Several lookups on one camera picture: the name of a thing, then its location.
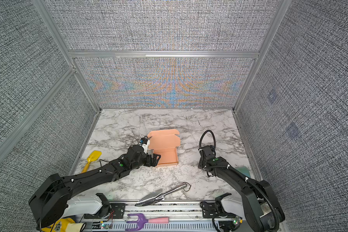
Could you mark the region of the pink paper box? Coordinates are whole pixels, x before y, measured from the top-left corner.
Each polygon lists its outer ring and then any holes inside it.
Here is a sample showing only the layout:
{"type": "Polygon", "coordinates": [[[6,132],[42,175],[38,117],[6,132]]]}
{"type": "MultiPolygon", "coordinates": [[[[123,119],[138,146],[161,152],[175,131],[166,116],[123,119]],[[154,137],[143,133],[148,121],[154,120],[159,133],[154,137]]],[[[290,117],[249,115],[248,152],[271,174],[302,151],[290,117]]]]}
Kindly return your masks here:
{"type": "Polygon", "coordinates": [[[148,134],[149,150],[153,150],[154,154],[161,155],[158,167],[178,165],[177,148],[181,144],[179,135],[180,132],[177,129],[153,130],[148,134]]]}

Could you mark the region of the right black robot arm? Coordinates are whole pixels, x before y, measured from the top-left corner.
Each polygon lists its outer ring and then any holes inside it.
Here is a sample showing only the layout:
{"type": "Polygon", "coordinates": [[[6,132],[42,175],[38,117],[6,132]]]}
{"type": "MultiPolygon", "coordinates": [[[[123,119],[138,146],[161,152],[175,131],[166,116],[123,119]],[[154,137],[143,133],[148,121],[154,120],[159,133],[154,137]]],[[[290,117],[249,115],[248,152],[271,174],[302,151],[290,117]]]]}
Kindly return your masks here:
{"type": "Polygon", "coordinates": [[[257,181],[236,170],[224,158],[216,156],[214,146],[199,148],[199,153],[199,169],[210,177],[224,180],[240,194],[244,218],[253,231],[278,231],[285,214],[268,182],[257,181]]]}

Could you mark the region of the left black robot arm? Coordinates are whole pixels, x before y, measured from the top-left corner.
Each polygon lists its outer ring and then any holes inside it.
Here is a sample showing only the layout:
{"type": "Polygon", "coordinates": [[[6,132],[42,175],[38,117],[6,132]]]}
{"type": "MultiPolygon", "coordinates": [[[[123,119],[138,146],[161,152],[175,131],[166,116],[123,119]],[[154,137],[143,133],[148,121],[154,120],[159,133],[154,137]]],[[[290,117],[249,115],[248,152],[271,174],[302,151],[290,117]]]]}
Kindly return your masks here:
{"type": "Polygon", "coordinates": [[[73,176],[50,175],[29,199],[36,228],[45,228],[62,218],[67,202],[77,194],[120,180],[141,166],[156,167],[160,159],[161,155],[147,154],[141,145],[136,144],[131,145],[127,153],[97,169],[73,176]]]}

